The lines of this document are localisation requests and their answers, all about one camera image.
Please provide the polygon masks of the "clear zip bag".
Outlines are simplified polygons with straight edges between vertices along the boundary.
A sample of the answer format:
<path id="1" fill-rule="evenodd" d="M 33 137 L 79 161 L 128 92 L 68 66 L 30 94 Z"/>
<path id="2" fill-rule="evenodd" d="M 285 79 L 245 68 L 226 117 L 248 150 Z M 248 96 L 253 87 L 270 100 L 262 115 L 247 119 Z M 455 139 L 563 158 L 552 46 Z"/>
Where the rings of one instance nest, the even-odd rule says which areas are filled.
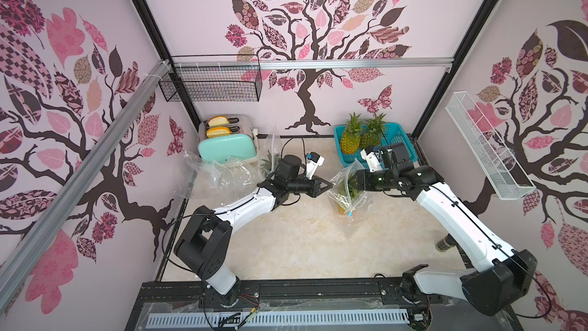
<path id="1" fill-rule="evenodd" d="M 213 199 L 228 205 L 251 193 L 262 176 L 257 167 L 231 157 L 227 164 L 205 162 L 189 151 L 180 154 L 182 165 L 175 173 L 175 194 L 184 199 Z"/>

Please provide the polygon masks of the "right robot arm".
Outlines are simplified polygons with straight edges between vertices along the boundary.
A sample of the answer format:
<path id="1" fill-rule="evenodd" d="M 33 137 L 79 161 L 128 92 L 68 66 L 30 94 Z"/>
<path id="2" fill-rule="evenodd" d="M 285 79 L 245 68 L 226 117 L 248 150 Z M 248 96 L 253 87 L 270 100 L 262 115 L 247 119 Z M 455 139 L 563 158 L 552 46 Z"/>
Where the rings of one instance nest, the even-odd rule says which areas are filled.
<path id="1" fill-rule="evenodd" d="M 535 277 L 537 260 L 517 251 L 484 225 L 430 166 L 416 167 L 403 144 L 369 147 L 361 151 L 368 168 L 351 180 L 360 192 L 398 191 L 425 208 L 448 231 L 472 265 L 469 270 L 439 271 L 422 264 L 402 275 L 401 294 L 408 303 L 427 295 L 467 301 L 486 316 L 521 299 L 536 283 L 545 299 L 547 288 Z"/>

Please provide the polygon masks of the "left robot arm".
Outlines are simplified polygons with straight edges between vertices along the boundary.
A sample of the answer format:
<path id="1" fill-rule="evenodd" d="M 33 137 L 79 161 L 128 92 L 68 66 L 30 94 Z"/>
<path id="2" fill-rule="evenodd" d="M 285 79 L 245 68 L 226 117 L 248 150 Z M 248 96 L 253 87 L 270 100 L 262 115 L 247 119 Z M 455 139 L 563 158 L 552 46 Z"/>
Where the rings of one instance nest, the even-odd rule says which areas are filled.
<path id="1" fill-rule="evenodd" d="M 172 228 L 186 222 L 174 243 L 173 254 L 185 270 L 195 274 L 227 303 L 240 297 L 240 279 L 225 264 L 234 232 L 258 217 L 285 206 L 289 196 L 317 198 L 333 184 L 316 174 L 325 158 L 317 152 L 301 159 L 294 155 L 280 158 L 274 171 L 257 187 L 236 202 L 223 208 L 197 208 L 193 214 L 174 221 Z"/>

